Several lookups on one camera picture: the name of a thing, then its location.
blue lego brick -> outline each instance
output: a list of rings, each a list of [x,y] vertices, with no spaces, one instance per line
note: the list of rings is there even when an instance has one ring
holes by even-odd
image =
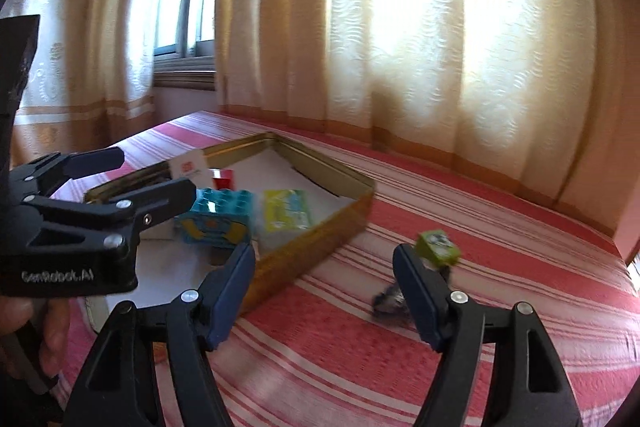
[[[191,210],[176,217],[183,240],[231,249],[250,242],[253,199],[247,190],[198,188]]]

finger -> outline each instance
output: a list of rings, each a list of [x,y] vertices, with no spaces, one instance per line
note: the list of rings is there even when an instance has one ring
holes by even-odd
[[[33,315],[31,299],[0,297],[0,336],[23,327]]]
[[[50,299],[42,328],[44,341],[40,346],[40,365],[49,377],[60,372],[65,360],[69,322],[68,300]]]
[[[15,367],[15,364],[7,357],[6,353],[4,352],[1,346],[0,346],[0,365],[4,367],[4,370],[7,372],[7,374],[10,377],[13,377],[16,379],[22,378],[20,371],[18,371],[18,368]]]

bed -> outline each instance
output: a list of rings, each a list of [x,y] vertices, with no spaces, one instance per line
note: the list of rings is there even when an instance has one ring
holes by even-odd
[[[411,328],[370,318],[392,281],[395,245],[444,229],[464,259],[452,286],[481,303],[534,305],[558,350],[586,427],[604,425],[640,374],[640,299],[612,241],[510,194],[411,160],[321,134],[196,112],[118,143],[117,171],[64,185],[86,190],[192,148],[276,130],[376,180],[367,230],[279,295],[241,317],[209,356],[236,425],[410,425],[439,355]],[[82,301],[72,306],[57,396],[65,403],[95,338]],[[493,349],[482,348],[466,425],[481,424]],[[166,424],[181,425],[166,362],[157,367]]]

small toy figure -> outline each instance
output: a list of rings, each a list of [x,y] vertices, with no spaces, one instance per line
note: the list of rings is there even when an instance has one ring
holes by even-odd
[[[430,265],[429,268],[437,269],[447,284],[449,284],[451,266],[458,263],[462,254],[460,248],[450,241],[444,230],[430,230],[418,234],[415,253]],[[397,282],[374,297],[372,314],[374,317],[411,318]]]

beige curtain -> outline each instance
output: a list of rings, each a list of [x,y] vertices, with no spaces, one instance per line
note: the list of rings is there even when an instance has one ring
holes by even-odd
[[[38,50],[12,159],[104,147],[153,125],[150,0],[8,0],[0,16],[40,14]]]
[[[622,1],[638,4],[216,0],[223,108],[436,162],[611,235],[640,172]],[[626,29],[603,29],[612,10]]]

